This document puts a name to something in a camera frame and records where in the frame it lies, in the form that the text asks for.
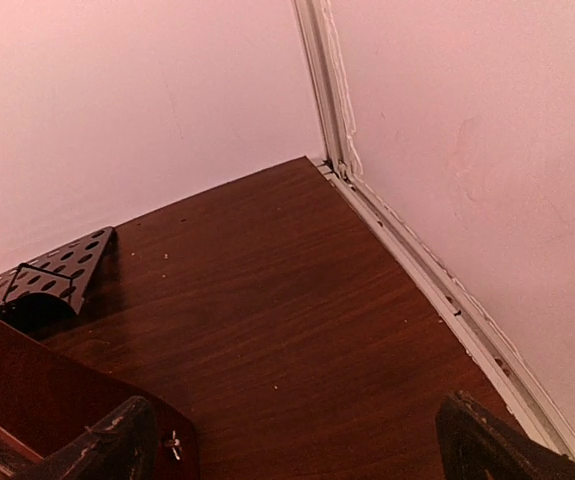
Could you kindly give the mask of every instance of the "metal grate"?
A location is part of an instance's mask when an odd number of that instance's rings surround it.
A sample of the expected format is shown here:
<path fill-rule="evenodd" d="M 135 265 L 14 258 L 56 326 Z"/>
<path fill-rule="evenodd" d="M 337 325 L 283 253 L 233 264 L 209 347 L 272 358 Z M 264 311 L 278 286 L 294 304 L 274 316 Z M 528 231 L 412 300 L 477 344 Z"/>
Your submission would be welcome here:
<path fill-rule="evenodd" d="M 113 233 L 105 227 L 1 273 L 0 310 L 43 294 L 80 313 L 85 289 Z"/>

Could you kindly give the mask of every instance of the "wooden furniture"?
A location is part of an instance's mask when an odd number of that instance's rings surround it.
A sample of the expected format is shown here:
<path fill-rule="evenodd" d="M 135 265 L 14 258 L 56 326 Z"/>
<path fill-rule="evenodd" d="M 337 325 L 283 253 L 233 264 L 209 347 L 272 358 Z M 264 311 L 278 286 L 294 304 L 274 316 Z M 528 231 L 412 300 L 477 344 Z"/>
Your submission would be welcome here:
<path fill-rule="evenodd" d="M 132 397 L 14 480 L 151 480 L 158 443 L 154 409 Z"/>
<path fill-rule="evenodd" d="M 531 441 L 464 392 L 436 417 L 446 480 L 575 480 L 575 462 Z"/>
<path fill-rule="evenodd" d="M 516 425 L 306 159 L 116 230 L 81 317 L 44 343 L 185 412 L 204 480 L 441 478 L 434 417 L 458 389 Z"/>
<path fill-rule="evenodd" d="M 192 423 L 148 392 L 54 353 L 0 321 L 0 441 L 37 463 L 137 395 L 153 407 L 160 446 L 157 479 L 198 478 Z M 175 431 L 181 461 L 163 446 Z"/>

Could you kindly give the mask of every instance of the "white trim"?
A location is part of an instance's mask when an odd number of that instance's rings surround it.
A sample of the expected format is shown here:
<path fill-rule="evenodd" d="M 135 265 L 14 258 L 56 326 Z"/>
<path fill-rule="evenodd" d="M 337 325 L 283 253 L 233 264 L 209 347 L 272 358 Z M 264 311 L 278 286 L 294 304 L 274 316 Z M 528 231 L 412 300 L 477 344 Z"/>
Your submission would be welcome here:
<path fill-rule="evenodd" d="M 362 165 L 353 143 L 356 126 L 330 0 L 294 1 L 310 65 L 311 57 L 316 58 L 318 65 L 317 68 L 312 66 L 314 84 L 324 89 L 317 91 L 317 96 L 327 99 L 326 102 L 319 101 L 320 115 L 323 119 L 336 119 L 327 123 L 330 129 L 334 126 L 333 138 L 340 141 L 342 157 L 332 159 L 334 171 L 326 166 L 319 170 L 365 220 L 429 299 L 527 435 L 575 460 L 575 432 L 516 348 L 482 306 L 442 268 L 411 229 L 360 178 Z M 312 35 L 305 33 L 306 30 L 317 32 L 315 43 L 311 41 Z"/>
<path fill-rule="evenodd" d="M 338 125 L 339 116 L 336 114 L 336 101 L 331 88 L 332 81 L 327 64 L 329 55 L 324 52 L 325 42 L 321 36 L 321 11 L 315 8 L 314 2 L 310 0 L 294 0 L 294 7 L 309 61 L 327 156 L 334 165 L 334 170 L 340 171 L 342 142 L 338 134 L 342 127 Z"/>

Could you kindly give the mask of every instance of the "baseboard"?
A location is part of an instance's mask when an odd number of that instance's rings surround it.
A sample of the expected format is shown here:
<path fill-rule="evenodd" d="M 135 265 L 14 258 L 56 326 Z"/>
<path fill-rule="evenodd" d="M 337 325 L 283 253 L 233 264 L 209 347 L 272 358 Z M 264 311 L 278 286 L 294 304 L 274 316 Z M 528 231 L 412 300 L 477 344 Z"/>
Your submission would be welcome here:
<path fill-rule="evenodd" d="M 484 308 L 362 181 L 356 124 L 330 0 L 294 0 L 329 162 L 319 171 L 407 271 L 534 441 L 575 460 L 575 432 Z"/>
<path fill-rule="evenodd" d="M 575 433 L 492 319 L 362 182 L 318 167 L 396 258 L 532 440 L 575 460 Z"/>

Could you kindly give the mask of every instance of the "wall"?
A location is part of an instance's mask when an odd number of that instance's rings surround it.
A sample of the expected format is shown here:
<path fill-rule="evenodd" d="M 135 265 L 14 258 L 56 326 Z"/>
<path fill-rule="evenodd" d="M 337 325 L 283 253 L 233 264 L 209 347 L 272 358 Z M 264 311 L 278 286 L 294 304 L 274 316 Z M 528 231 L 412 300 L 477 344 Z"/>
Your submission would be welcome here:
<path fill-rule="evenodd" d="M 322 157 L 297 25 L 269 0 L 0 3 L 0 271 Z"/>
<path fill-rule="evenodd" d="M 575 429 L 575 2 L 331 3 L 363 178 Z"/>

